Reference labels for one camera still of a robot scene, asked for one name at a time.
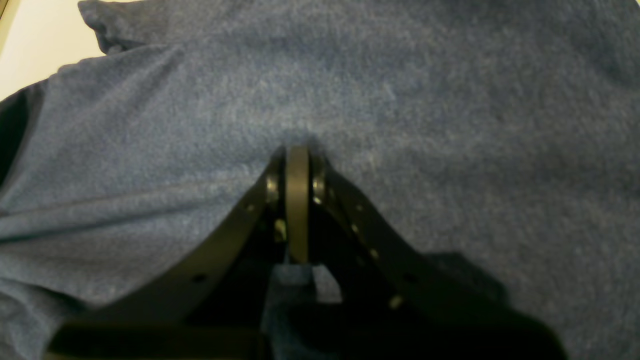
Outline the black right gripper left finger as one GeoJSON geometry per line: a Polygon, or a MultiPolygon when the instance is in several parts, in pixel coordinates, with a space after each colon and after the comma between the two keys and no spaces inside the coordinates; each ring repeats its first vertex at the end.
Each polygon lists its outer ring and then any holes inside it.
{"type": "Polygon", "coordinates": [[[50,360],[272,360],[261,329],[274,265],[308,259],[310,152],[279,148],[206,239],[130,295],[67,321],[50,360]]]}

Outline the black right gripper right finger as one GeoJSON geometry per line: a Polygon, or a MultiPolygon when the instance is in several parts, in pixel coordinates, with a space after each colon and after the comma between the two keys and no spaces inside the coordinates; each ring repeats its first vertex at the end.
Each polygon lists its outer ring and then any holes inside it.
{"type": "Polygon", "coordinates": [[[548,326],[426,259],[318,153],[310,190],[310,258],[342,292],[347,359],[566,359],[548,326]]]}

